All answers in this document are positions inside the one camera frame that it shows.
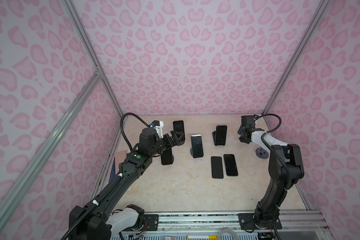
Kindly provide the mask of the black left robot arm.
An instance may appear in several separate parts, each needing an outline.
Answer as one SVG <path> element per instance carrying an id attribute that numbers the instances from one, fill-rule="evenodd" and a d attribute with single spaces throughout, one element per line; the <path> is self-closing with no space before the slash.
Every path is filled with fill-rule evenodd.
<path id="1" fill-rule="evenodd" d="M 156 155 L 180 145 L 183 132 L 171 131 L 159 136 L 155 128 L 145 128 L 139 142 L 119 164 L 115 178 L 84 207 L 74 207 L 69 215 L 69 229 L 64 240 L 109 240 L 126 229 L 142 231 L 145 228 L 145 211 L 135 205 L 112 214 L 128 188 L 151 165 Z"/>

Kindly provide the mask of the grey round stand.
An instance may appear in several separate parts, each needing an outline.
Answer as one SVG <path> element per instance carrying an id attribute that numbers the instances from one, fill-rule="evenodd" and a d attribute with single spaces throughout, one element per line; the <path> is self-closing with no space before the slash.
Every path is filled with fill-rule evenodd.
<path id="1" fill-rule="evenodd" d="M 258 147 L 255 150 L 256 156 L 260 159 L 268 159 L 269 158 L 269 152 L 262 147 Z"/>

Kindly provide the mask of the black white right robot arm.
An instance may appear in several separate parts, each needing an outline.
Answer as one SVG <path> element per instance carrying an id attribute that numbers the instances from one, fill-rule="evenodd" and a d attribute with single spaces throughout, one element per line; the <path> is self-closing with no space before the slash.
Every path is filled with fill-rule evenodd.
<path id="1" fill-rule="evenodd" d="M 278 124 L 271 130 L 257 127 L 257 121 L 264 117 L 275 117 Z M 243 222 L 247 232 L 255 229 L 276 229 L 280 207 L 290 188 L 304 177 L 305 171 L 301 149 L 296 144 L 288 144 L 274 138 L 271 133 L 282 125 L 282 118 L 276 114 L 241 116 L 238 129 L 239 140 L 245 144 L 256 144 L 256 155 L 268 160 L 270 183 L 263 198 L 257 203 L 252 219 Z"/>

